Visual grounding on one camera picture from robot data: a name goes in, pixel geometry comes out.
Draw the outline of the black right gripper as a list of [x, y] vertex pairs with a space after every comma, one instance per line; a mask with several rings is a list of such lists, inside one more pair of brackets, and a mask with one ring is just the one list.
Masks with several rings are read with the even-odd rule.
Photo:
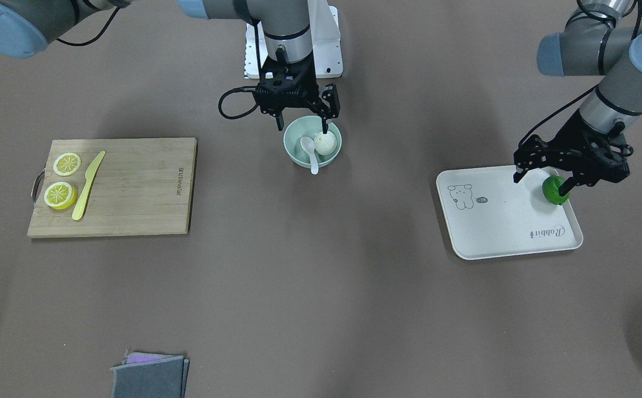
[[338, 118], [340, 99], [335, 83], [318, 87], [314, 73], [314, 57], [283, 64], [268, 56], [261, 68], [260, 81], [253, 98], [261, 113], [275, 118], [276, 128], [283, 131], [283, 110], [305, 108], [321, 118], [322, 133], [328, 133], [328, 123]]

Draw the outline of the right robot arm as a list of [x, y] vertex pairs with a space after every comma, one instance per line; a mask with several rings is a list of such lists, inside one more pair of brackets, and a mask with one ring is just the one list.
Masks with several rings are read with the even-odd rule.
[[[110, 11], [104, 24], [132, 1], [0, 1], [0, 53], [26, 59], [43, 52], [86, 18]], [[218, 113], [238, 120], [259, 111], [284, 128], [286, 109], [306, 109], [326, 133], [340, 113], [337, 87], [321, 87], [315, 72], [312, 8], [307, 1], [179, 1], [191, 18], [239, 20], [255, 30], [256, 84], [232, 88], [218, 100]]]

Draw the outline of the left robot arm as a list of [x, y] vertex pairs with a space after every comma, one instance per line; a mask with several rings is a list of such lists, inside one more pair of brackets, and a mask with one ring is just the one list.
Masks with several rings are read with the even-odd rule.
[[548, 76], [601, 76], [549, 141], [533, 129], [513, 154], [515, 183], [533, 169], [570, 171], [548, 193], [566, 198], [576, 186], [619, 183], [630, 174], [633, 148], [624, 132], [642, 115], [642, 26], [620, 28], [631, 1], [578, 1], [560, 33], [541, 39], [536, 65]]

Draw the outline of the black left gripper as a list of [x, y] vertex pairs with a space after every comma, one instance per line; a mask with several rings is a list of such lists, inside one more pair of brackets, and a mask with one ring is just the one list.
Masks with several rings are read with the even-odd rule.
[[575, 111], [548, 143], [531, 135], [518, 145], [513, 154], [513, 181], [517, 184], [528, 171], [551, 166], [572, 173], [558, 186], [560, 197], [568, 197], [577, 186], [593, 186], [602, 180], [619, 183], [631, 175], [631, 146], [624, 130], [625, 123], [617, 119], [611, 122], [609, 131], [601, 133], [583, 120], [580, 111]]

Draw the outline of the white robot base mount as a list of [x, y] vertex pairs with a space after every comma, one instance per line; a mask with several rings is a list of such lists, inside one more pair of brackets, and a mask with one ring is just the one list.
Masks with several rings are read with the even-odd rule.
[[[341, 33], [338, 11], [327, 1], [308, 1], [311, 37], [314, 55], [314, 73], [318, 79], [342, 76], [344, 65], [341, 52]], [[247, 25], [243, 76], [245, 79], [260, 77], [256, 56], [256, 44], [260, 46], [261, 61], [266, 59], [265, 38], [261, 23], [257, 28]]]

